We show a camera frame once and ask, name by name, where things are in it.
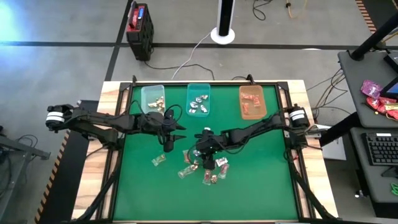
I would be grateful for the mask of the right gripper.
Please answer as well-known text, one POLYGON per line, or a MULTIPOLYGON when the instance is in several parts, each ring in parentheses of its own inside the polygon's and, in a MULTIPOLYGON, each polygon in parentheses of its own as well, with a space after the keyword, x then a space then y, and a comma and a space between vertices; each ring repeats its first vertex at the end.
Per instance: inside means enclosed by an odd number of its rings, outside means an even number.
MULTIPOLYGON (((210 155, 222 150, 221 145, 223 143, 223 136, 216 135, 210 129, 204 129, 200 134, 195 134, 195 138, 197 139, 195 150, 202 155, 210 155)), ((215 160, 213 155, 210 157, 205 156, 203 158, 203 167, 206 170, 215 169, 215 160)))

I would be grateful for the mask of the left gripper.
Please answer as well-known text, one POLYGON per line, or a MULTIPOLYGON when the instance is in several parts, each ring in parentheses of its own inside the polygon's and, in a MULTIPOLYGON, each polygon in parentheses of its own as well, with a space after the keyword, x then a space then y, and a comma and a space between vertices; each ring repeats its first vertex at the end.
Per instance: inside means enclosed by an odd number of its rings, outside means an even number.
POLYGON ((163 146, 164 152, 171 152, 174 149, 174 142, 184 139, 186 136, 172 135, 176 130, 186 130, 183 126, 175 123, 174 111, 167 109, 164 114, 159 112, 147 113, 147 121, 149 122, 149 131, 156 133, 158 142, 163 146))

